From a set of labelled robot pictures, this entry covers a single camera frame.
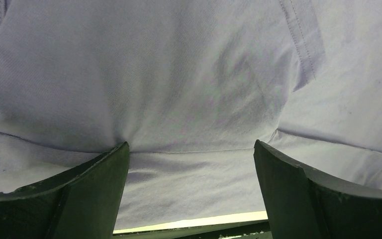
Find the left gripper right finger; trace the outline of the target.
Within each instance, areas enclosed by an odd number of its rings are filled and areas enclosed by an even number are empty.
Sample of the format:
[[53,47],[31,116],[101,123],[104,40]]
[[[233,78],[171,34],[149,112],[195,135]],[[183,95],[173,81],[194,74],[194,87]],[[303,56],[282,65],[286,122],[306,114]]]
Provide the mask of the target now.
[[275,239],[382,239],[382,190],[254,145],[257,177]]

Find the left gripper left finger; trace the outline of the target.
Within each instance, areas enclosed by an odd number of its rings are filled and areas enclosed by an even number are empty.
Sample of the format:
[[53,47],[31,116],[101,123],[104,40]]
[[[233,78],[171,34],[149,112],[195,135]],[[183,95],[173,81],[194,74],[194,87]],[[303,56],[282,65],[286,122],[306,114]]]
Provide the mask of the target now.
[[129,168],[123,143],[45,180],[0,193],[0,239],[109,239]]

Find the purple t shirt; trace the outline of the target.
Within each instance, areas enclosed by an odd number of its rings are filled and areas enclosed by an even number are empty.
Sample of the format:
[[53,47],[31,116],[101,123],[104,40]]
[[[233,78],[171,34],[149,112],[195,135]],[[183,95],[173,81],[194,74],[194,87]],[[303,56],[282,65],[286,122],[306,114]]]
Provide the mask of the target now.
[[260,212],[256,140],[382,189],[382,0],[0,0],[0,192],[127,142],[117,230]]

